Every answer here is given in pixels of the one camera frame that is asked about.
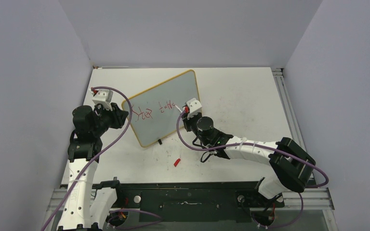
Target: gray wall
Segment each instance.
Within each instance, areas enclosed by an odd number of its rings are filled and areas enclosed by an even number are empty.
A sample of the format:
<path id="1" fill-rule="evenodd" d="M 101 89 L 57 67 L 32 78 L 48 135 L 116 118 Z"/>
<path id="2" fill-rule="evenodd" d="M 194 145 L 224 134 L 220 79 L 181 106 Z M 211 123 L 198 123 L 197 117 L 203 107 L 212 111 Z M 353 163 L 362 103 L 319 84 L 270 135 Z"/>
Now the gray wall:
<path id="1" fill-rule="evenodd" d="M 91 69 L 58 1 L 0 1 L 0 231 L 41 227 Z"/>
<path id="2" fill-rule="evenodd" d="M 370 230 L 370 1 L 323 0 L 284 74 L 340 230 Z"/>
<path id="3" fill-rule="evenodd" d="M 321 0 L 60 0 L 98 66 L 285 66 Z"/>

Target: purple cable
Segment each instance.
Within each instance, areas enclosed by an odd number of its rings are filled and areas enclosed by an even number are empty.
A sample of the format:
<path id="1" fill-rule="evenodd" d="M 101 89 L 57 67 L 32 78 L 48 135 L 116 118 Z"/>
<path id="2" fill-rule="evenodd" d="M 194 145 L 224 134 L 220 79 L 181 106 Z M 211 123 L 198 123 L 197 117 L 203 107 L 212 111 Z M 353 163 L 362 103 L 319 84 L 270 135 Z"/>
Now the purple cable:
<path id="1" fill-rule="evenodd" d="M 117 226 L 116 227 L 117 230 L 133 230 L 133 229 L 137 229 L 137 228 L 141 228 L 141 227 L 149 226 L 149 225 L 154 225 L 154 224 L 158 224 L 158 223 L 162 222 L 162 217 L 160 217 L 159 215 L 154 214 L 154 213 L 150 213 L 150 212 L 146 212 L 146 211 L 142 211 L 142 210 L 131 209 L 131 208 L 122 208 L 122 209 L 117 209 L 117 210 L 114 210 L 114 211 L 110 211 L 110 214 L 117 213 L 117 212 L 136 212 L 136 213 L 147 214 L 147 215 L 153 216 L 155 218 L 159 218 L 159 220 L 157 220 L 157 221 L 153 221 L 153 222 L 150 222 L 150 223 L 147 223 L 147 224 L 142 224 L 142 225 L 136 225 L 136 226 L 131 226 L 131 227 Z M 109 224 L 114 218 L 116 218 L 116 217 L 110 218 L 107 221 L 107 224 Z"/>
<path id="2" fill-rule="evenodd" d="M 127 126 L 125 126 L 124 130 L 122 131 L 122 133 L 117 137 L 117 139 L 115 139 L 113 142 L 111 142 L 111 144 L 109 144 L 107 147 L 105 147 L 103 150 L 101 150 L 97 155 L 95 155 L 89 162 L 87 162 L 87 164 L 81 169 L 80 173 L 76 176 L 76 180 L 80 179 L 80 177 L 83 175 L 84 171 L 86 171 L 86 169 L 89 167 L 89 165 L 91 163 L 93 163 L 95 160 L 97 160 L 98 157 L 101 154 L 103 154 L 105 151 L 107 151 L 107 149 L 109 149 L 111 146 L 113 146 L 115 143 L 117 143 L 117 141 L 119 141 L 121 139 L 121 137 L 125 134 L 125 132 L 127 131 L 128 127 L 130 126 L 131 118 L 132 118 L 132 106 L 131 106 L 130 100 L 121 91 L 119 91 L 117 89 L 114 89 L 114 88 L 110 88 L 110 87 L 95 87 L 95 88 L 91 88 L 91 89 L 92 90 L 95 90 L 95 89 L 107 89 L 107 90 L 113 90 L 113 91 L 117 92 L 122 97 L 124 97 L 124 99 L 127 101 L 128 107 L 130 108 L 130 115 L 128 117 Z M 71 191 L 76 186 L 76 184 L 77 184 L 77 181 L 73 181 L 73 183 L 70 185 L 70 188 L 68 188 L 65 196 L 63 197 L 62 201 L 59 203 L 59 205 L 56 207 L 56 209 L 53 211 L 53 213 L 50 215 L 50 217 L 44 223 L 44 225 L 43 225 L 43 227 L 42 227 L 42 229 L 40 231 L 44 231 L 46 229 L 46 227 L 49 225 L 50 221 L 56 215 L 57 211 L 59 211 L 60 207 L 67 200 L 67 198 L 69 197 Z"/>
<path id="3" fill-rule="evenodd" d="M 181 133 L 179 132 L 179 121 L 181 120 L 181 117 L 182 115 L 185 113 L 185 111 L 181 112 L 181 114 L 179 115 L 178 119 L 176 120 L 176 133 L 178 133 L 178 137 L 179 139 L 181 140 L 181 142 L 188 148 L 192 149 L 192 150 L 195 150 L 195 151 L 212 151 L 212 150 L 215 150 L 215 149 L 220 149 L 220 148 L 226 148 L 226 147 L 232 147 L 232 146 L 239 146 L 240 143 L 231 143 L 231 144 L 226 144 L 226 145 L 221 145 L 221 146 L 216 146 L 216 147 L 212 147 L 212 148 L 195 148 L 195 147 L 192 147 L 191 145 L 187 144 L 184 139 L 182 138 L 181 136 Z M 298 162 L 302 163 L 302 164 L 305 164 L 315 170 L 317 170 L 319 173 L 321 173 L 324 178 L 325 178 L 325 182 L 324 183 L 321 183 L 321 184 L 317 184 L 317 185 L 310 185 L 308 186 L 307 188 L 318 188 L 318 187 L 321 187 L 321 186 L 324 186 L 326 184 L 328 184 L 328 182 L 330 181 L 327 174 L 321 170 L 319 167 L 311 164 L 311 163 L 308 163 L 296 156 L 293 156 L 291 155 L 290 153 L 287 153 L 285 151 L 282 151 L 282 150 L 278 150 L 276 148 L 272 148 L 272 147 L 268 147 L 268 146 L 264 146 L 264 145 L 260 145 L 260 144 L 254 144 L 254 143 L 247 143 L 247 142 L 244 142 L 243 145 L 249 145 L 249 146 L 255 146 L 255 147 L 259 147 L 259 148 L 264 148 L 264 149 L 268 149 L 268 150 L 271 150 L 271 151 L 274 151 L 274 152 L 277 152 L 277 153 L 280 153 L 282 155 L 285 155 L 287 157 L 291 157 L 292 159 L 294 160 L 297 160 Z"/>
<path id="4" fill-rule="evenodd" d="M 296 216 L 295 219 L 291 220 L 290 222 L 287 222 L 286 224 L 282 224 L 282 225 L 275 225 L 275 226 L 267 226 L 267 229 L 277 229 L 277 228 L 282 228 L 282 227 L 286 227 L 286 226 L 289 226 L 293 223 L 295 223 L 300 217 L 301 215 L 303 214 L 303 209 L 304 209 L 304 202 L 303 202 L 303 197 L 301 196 L 301 193 L 298 193 L 299 196 L 300 196 L 300 200 L 301 200 L 301 209 L 300 209 L 300 212 L 299 212 L 299 215 Z M 266 228 L 266 226 L 262 225 L 262 224 L 259 224 L 260 227 L 262 228 Z"/>

